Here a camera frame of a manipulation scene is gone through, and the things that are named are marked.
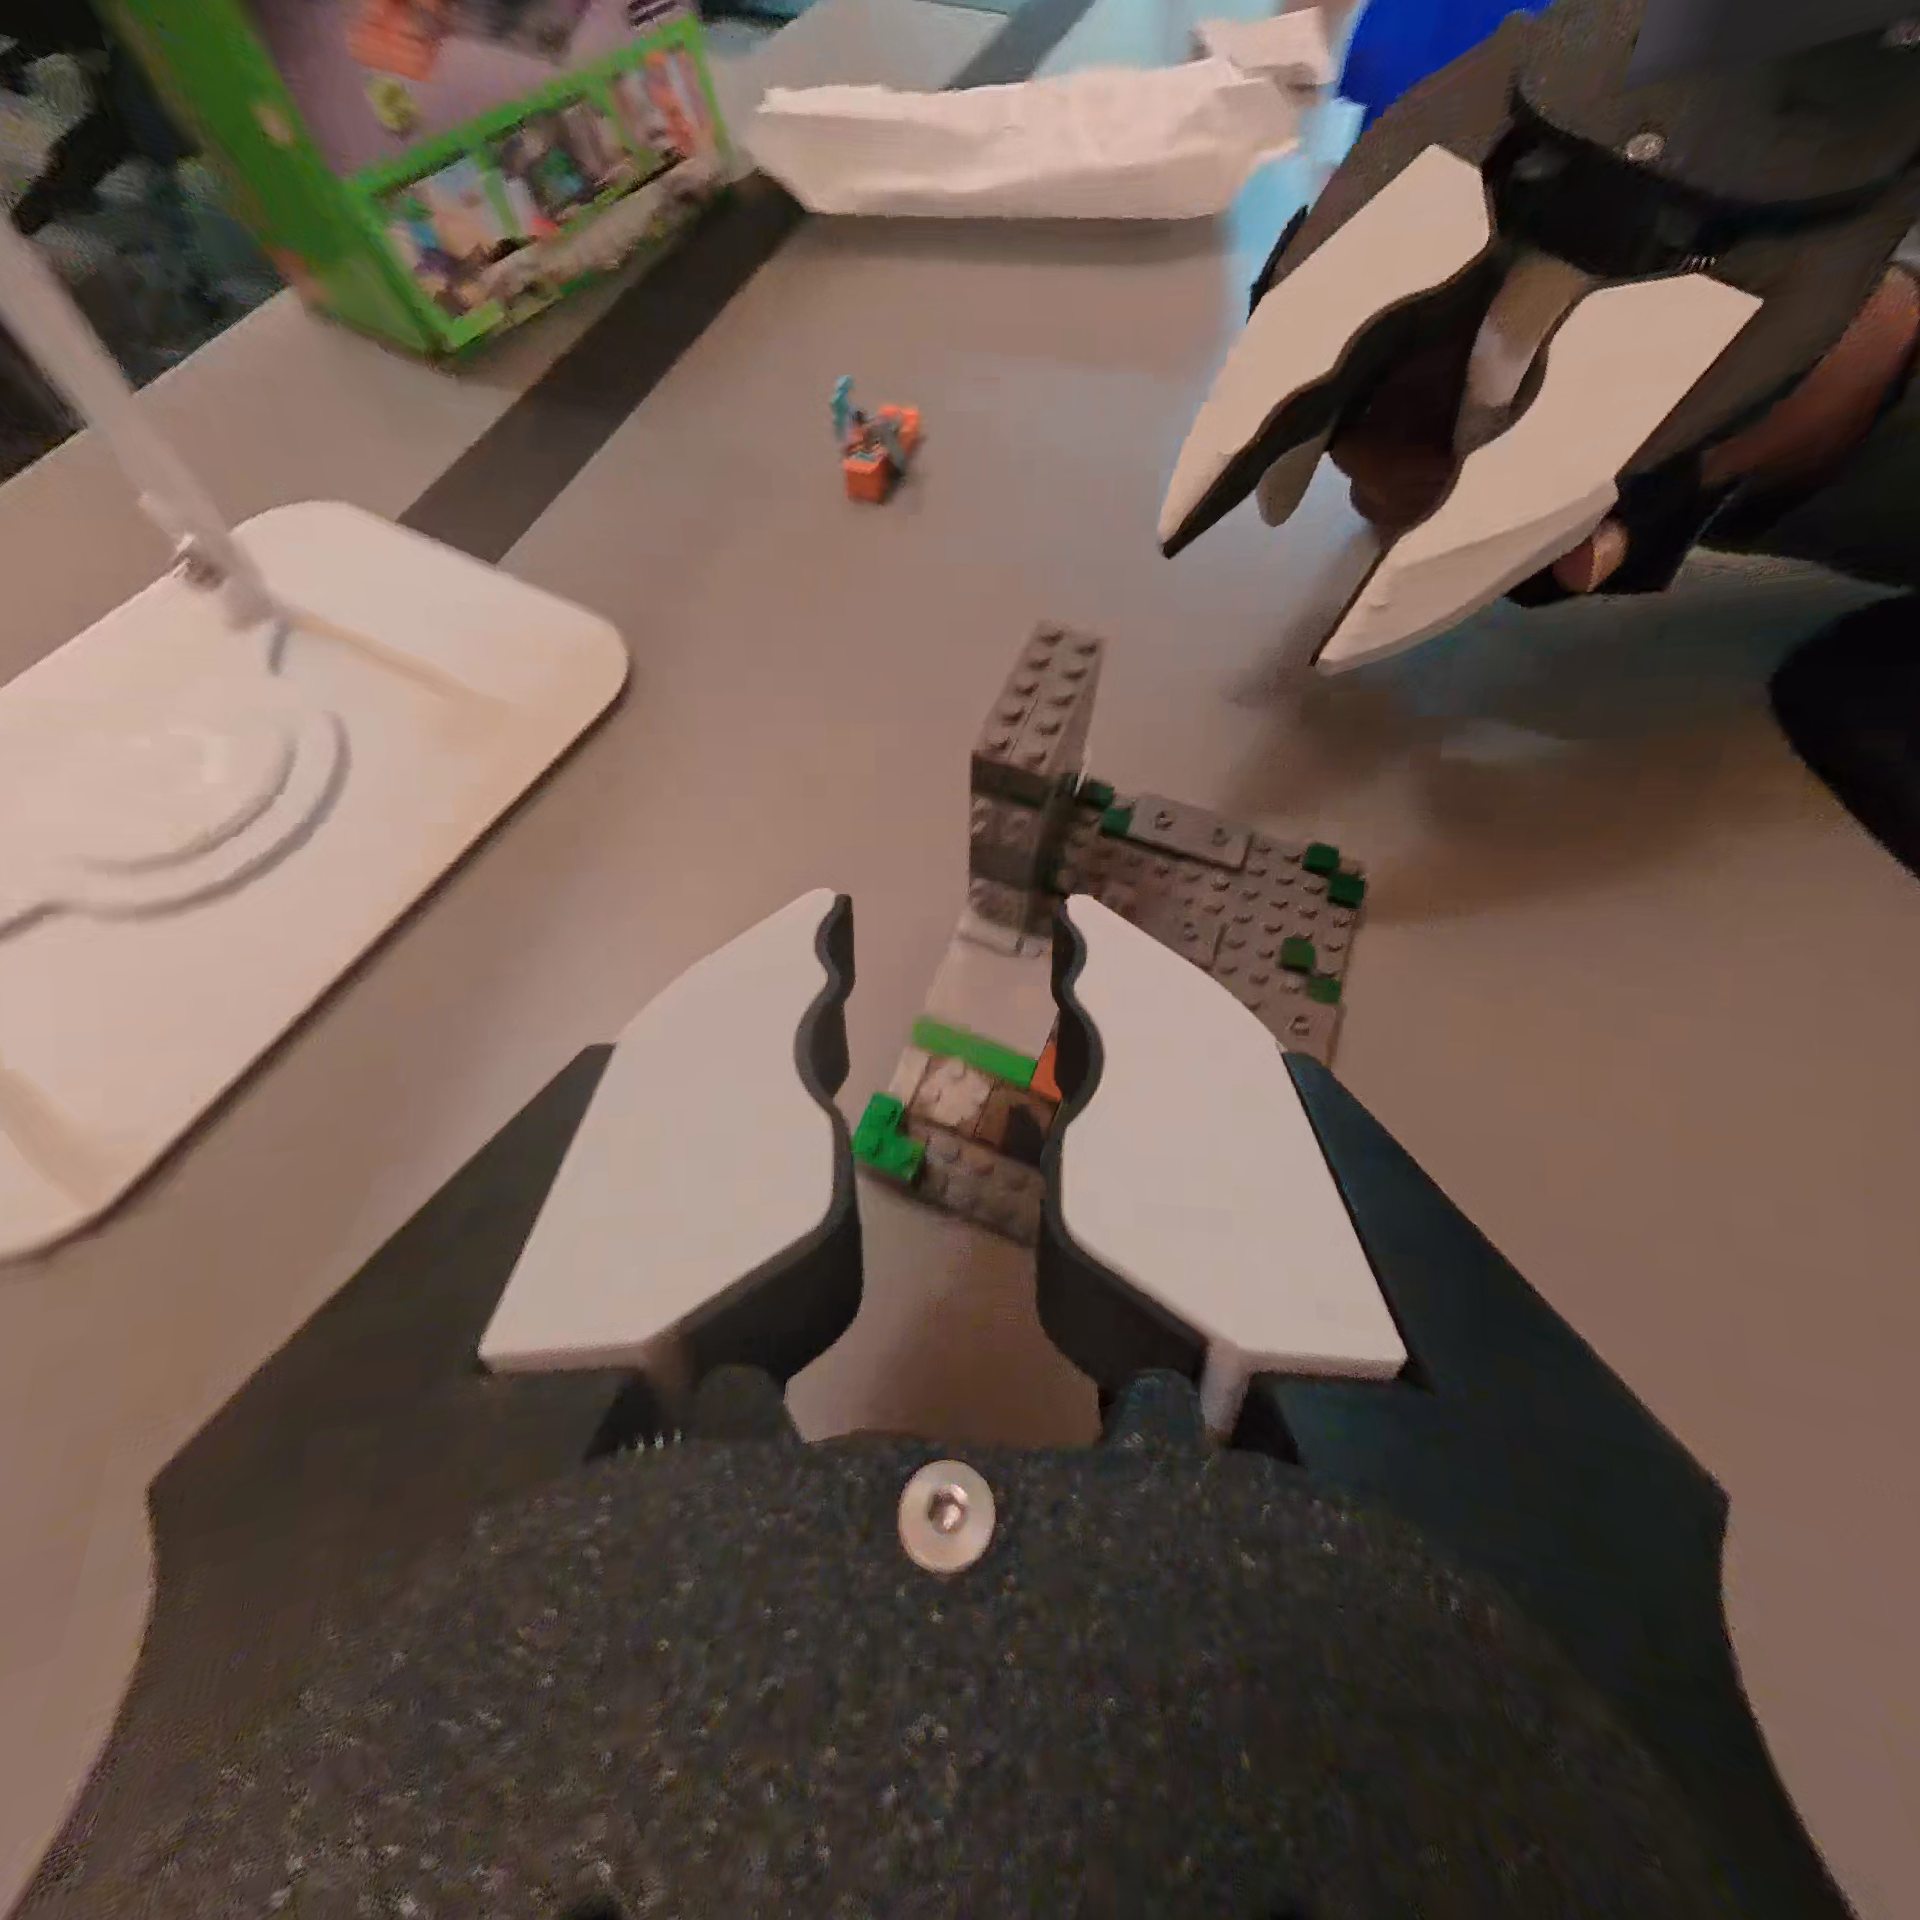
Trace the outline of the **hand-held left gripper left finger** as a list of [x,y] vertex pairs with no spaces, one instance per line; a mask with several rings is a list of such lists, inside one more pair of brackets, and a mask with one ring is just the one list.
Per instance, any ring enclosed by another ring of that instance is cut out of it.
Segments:
[[724,1368],[787,1386],[862,1300],[851,901],[825,887],[691,964],[614,1038],[477,1343],[494,1376]]

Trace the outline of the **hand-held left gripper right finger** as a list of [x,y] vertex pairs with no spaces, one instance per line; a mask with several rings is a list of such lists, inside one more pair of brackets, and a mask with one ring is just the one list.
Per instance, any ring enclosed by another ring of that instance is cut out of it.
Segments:
[[1054,930],[1061,1107],[1044,1332],[1106,1392],[1187,1378],[1229,1440],[1254,1381],[1396,1381],[1408,1346],[1293,1068],[1208,973],[1086,897]]

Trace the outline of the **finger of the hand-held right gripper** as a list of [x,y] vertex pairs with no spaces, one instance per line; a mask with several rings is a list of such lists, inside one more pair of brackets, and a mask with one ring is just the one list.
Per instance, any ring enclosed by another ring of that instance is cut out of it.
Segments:
[[1531,362],[1530,401],[1384,550],[1315,670],[1403,655],[1579,546],[1615,505],[1623,469],[1762,304],[1705,275],[1600,285],[1573,300]]
[[1339,414],[1476,279],[1491,240],[1477,165],[1429,146],[1278,276],[1180,446],[1162,555],[1178,557],[1264,485],[1276,517],[1289,517]]

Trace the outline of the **grey studded brick baseplate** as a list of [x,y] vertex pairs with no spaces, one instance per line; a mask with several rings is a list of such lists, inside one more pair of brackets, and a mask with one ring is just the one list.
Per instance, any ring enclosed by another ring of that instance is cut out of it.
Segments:
[[1098,901],[1223,987],[1282,1046],[1330,1065],[1370,890],[1336,845],[1094,779],[1066,798],[1044,881],[1054,888],[1025,906],[1000,881],[967,881],[894,1074],[851,1133],[870,1179],[1025,1246],[1061,1103],[1054,909]]

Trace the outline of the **person's right hand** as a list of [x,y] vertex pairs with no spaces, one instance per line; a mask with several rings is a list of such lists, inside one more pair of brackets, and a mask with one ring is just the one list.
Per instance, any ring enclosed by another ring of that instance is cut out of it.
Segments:
[[1915,591],[1915,266],[1896,261],[1833,348],[1697,464],[1694,546]]

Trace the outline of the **blue object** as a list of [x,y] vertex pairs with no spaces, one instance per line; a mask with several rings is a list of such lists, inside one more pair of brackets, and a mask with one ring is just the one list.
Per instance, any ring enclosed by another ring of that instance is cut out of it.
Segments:
[[1359,109],[1358,133],[1441,69],[1496,34],[1530,3],[1362,3],[1356,5],[1338,95]]

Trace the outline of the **white paper bag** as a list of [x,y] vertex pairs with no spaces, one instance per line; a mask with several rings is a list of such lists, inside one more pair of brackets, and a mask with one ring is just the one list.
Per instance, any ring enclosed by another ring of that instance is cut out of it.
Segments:
[[1185,61],[1162,67],[940,92],[771,89],[745,151],[824,219],[1202,222],[1295,151],[1332,81],[1320,8],[1216,15],[1190,27]]

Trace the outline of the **small orange brick figure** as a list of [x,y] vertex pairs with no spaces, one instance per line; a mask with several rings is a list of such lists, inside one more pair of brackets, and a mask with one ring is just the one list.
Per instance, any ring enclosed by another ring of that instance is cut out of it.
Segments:
[[914,466],[923,442],[923,416],[916,405],[864,408],[853,396],[851,376],[840,376],[827,394],[827,430],[843,495],[859,506],[881,506]]

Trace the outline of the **white book stand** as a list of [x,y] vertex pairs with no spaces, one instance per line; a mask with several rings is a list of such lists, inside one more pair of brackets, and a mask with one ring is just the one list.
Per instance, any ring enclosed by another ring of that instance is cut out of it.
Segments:
[[14,1262],[125,1200],[609,712],[629,655],[348,502],[228,528],[12,221],[3,323],[172,546],[3,687]]

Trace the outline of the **green toy box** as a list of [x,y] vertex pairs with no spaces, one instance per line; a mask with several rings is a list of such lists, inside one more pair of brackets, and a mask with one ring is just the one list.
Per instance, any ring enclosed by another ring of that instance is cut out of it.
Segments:
[[731,178],[696,5],[95,12],[299,300],[430,362],[671,249]]

